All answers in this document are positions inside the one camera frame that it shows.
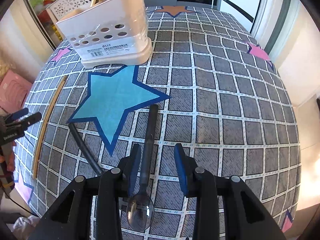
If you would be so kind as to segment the person's left hand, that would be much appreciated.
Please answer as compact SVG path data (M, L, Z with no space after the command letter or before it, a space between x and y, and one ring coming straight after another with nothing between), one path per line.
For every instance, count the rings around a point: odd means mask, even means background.
M1 163L6 162L7 171L14 172L15 170L15 154L13 148L16 146L16 142L12 141L11 143L1 146Z

